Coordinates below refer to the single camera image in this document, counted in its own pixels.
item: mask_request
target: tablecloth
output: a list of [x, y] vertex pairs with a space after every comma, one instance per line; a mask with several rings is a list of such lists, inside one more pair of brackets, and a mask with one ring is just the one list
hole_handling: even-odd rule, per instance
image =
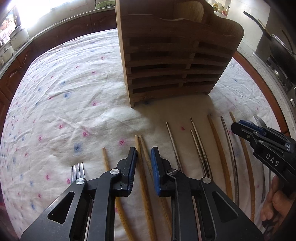
[[[262, 92], [234, 59], [208, 96], [151, 100], [130, 108], [116, 29], [85, 35], [49, 50], [27, 70], [12, 100], [1, 138], [1, 185], [16, 233], [20, 237], [69, 186], [71, 165], [83, 162], [87, 180], [104, 173], [102, 147], [107, 148], [110, 166], [114, 168], [120, 159], [127, 157], [129, 148], [135, 146], [134, 136], [142, 134], [149, 149], [158, 146], [161, 156], [177, 168], [166, 121], [175, 138], [184, 173], [200, 179], [202, 169], [190, 132], [189, 118], [193, 118], [215, 183], [225, 191], [208, 114], [213, 117], [224, 148], [234, 193], [230, 154], [220, 115], [226, 121], [238, 165], [240, 208], [250, 217], [246, 163], [239, 139], [230, 131], [229, 111], [237, 120], [255, 121], [253, 115], [257, 114], [268, 126], [279, 130]], [[256, 188], [255, 224], [262, 229], [261, 164], [247, 146]], [[152, 180], [144, 166], [158, 240], [170, 240]], [[268, 189], [267, 168], [265, 172]], [[149, 240], [138, 172], [131, 195], [122, 198], [122, 203], [136, 239]], [[117, 213], [115, 240], [127, 240]]]

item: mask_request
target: cabinet door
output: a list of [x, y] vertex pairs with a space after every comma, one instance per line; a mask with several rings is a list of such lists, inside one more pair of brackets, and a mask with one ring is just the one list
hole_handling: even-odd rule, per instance
[[115, 10], [98, 12], [91, 15], [93, 32], [117, 28]]
[[60, 26], [63, 42], [92, 33], [90, 16], [83, 16]]
[[35, 60], [38, 53], [34, 43], [30, 43], [17, 57], [17, 60], [20, 62], [23, 71], [26, 72], [30, 64]]
[[38, 53], [37, 56], [63, 43], [59, 30], [60, 27], [55, 27], [34, 40]]
[[6, 118], [9, 106], [10, 106], [10, 101], [0, 91], [0, 137], [2, 136], [4, 122], [5, 122], [5, 118]]
[[12, 100], [24, 74], [20, 62], [15, 59], [0, 79], [0, 90], [8, 100]]

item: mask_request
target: kitchen counter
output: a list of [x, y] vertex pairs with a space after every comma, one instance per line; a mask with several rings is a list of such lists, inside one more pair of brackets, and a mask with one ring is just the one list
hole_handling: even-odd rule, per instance
[[[56, 24], [53, 24], [52, 26], [44, 29], [43, 31], [36, 34], [34, 37], [30, 38], [28, 42], [26, 42], [22, 47], [20, 47], [17, 51], [14, 52], [14, 55], [11, 57], [11, 59], [3, 66], [3, 68], [0, 70], [0, 78], [2, 78], [5, 71], [8, 69], [8, 67], [11, 65], [11, 63], [16, 59], [16, 57], [35, 39], [43, 35], [44, 33], [52, 30], [53, 28], [60, 26], [66, 22], [69, 22], [71, 20], [90, 15], [97, 12], [103, 12], [108, 10], [114, 10], [115, 7], [108, 7], [103, 9], [97, 9], [92, 10], [89, 12], [85, 12], [76, 16], [73, 16], [71, 18], [67, 18], [63, 21], [60, 21]], [[296, 139], [296, 123], [295, 123], [295, 116], [292, 109], [292, 105], [290, 101], [287, 99], [286, 95], [284, 94], [284, 90], [282, 87], [277, 83], [275, 76], [272, 75], [269, 70], [267, 69], [266, 65], [253, 53], [253, 50], [245, 44], [243, 41], [241, 41], [240, 45], [238, 46], [237, 51], [245, 57], [245, 59], [256, 69], [256, 71], [261, 75], [261, 77], [264, 79], [268, 87], [270, 88], [271, 92], [273, 93], [276, 101], [278, 102], [283, 115], [285, 117], [286, 123], [289, 128], [289, 132], [292, 138]]]
[[108, 11], [108, 10], [114, 10], [115, 7], [106, 7], [106, 8], [101, 8], [101, 9], [96, 9], [96, 10], [92, 10], [89, 12], [84, 12], [78, 15], [75, 15], [73, 17], [64, 19], [58, 23], [55, 23], [51, 26], [49, 26], [48, 28], [44, 29], [43, 31], [39, 32], [38, 34], [36, 34], [35, 36], [33, 36], [32, 38], [30, 38], [28, 40], [28, 42], [26, 42], [23, 46], [21, 46], [19, 49], [14, 51], [13, 56], [9, 59], [9, 61], [7, 63], [5, 63], [5, 65], [2, 67], [2, 69], [0, 70], [0, 78], [2, 78], [3, 74], [5, 73], [5, 71], [8, 69], [8, 67], [11, 65], [11, 63], [16, 59], [16, 57], [31, 43], [33, 42], [33, 40], [37, 39], [38, 37], [40, 37], [41, 35], [45, 34], [46, 32], [52, 30], [53, 28], [60, 26], [66, 22], [72, 21], [74, 19], [86, 16], [86, 15], [90, 15], [93, 13], [97, 13], [97, 12], [104, 12], [104, 11]]

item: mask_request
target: fork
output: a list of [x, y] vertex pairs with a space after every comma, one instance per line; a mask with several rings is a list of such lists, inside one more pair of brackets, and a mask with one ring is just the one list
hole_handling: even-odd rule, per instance
[[73, 183], [77, 178], [85, 178], [83, 162], [81, 165], [77, 163], [74, 166], [71, 166], [71, 183]]

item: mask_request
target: pink flower print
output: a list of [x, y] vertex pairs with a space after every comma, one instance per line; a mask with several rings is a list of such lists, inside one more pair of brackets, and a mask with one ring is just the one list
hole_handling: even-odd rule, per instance
[[120, 144], [120, 145], [123, 145], [124, 143], [125, 143], [124, 140], [120, 140], [120, 141], [119, 141], [119, 144]]

